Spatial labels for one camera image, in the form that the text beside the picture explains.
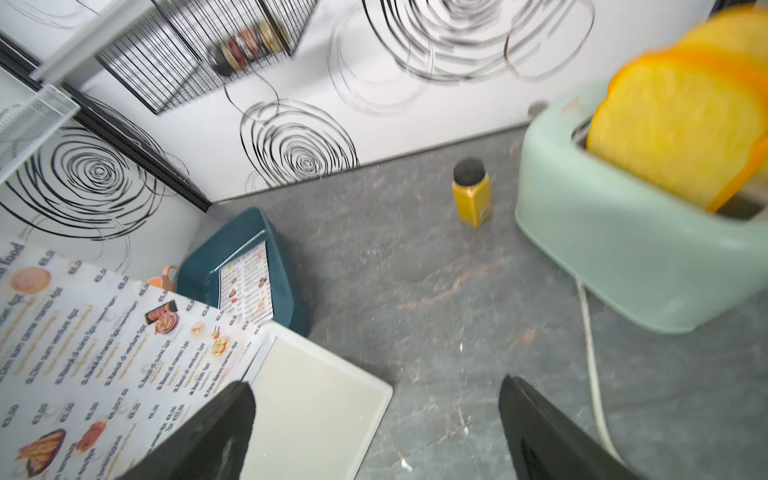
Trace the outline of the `white menu holder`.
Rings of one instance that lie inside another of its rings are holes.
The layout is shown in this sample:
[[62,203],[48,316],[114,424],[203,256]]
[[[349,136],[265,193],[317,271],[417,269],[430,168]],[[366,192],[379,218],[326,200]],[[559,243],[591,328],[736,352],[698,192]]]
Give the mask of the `white menu holder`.
[[256,407],[241,478],[355,478],[392,386],[274,321],[249,349]]

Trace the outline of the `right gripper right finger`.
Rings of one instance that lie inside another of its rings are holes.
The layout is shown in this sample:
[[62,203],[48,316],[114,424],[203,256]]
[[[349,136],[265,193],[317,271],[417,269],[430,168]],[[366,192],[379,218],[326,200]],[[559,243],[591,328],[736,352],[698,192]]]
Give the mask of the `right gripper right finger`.
[[505,376],[498,409],[519,479],[636,479],[521,377]]

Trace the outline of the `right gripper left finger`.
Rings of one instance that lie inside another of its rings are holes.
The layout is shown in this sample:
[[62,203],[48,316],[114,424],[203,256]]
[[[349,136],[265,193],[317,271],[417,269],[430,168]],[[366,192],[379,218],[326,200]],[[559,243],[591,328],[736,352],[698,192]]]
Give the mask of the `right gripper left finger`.
[[207,399],[141,392],[127,441],[133,464],[121,479],[238,479],[257,413],[249,383],[233,381]]

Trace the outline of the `old menu sheet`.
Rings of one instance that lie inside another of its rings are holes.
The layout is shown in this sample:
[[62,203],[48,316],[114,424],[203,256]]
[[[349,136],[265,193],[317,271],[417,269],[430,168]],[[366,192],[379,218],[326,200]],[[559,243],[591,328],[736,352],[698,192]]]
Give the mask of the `old menu sheet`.
[[1,241],[1,475],[116,479],[248,363],[259,323]]

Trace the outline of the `new menu sheet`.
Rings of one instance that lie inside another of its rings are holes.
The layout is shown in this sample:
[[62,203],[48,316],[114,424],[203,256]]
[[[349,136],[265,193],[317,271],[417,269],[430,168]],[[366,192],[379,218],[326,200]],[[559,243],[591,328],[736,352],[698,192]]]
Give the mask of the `new menu sheet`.
[[243,328],[274,316],[265,241],[225,263],[218,270],[219,309],[231,314]]

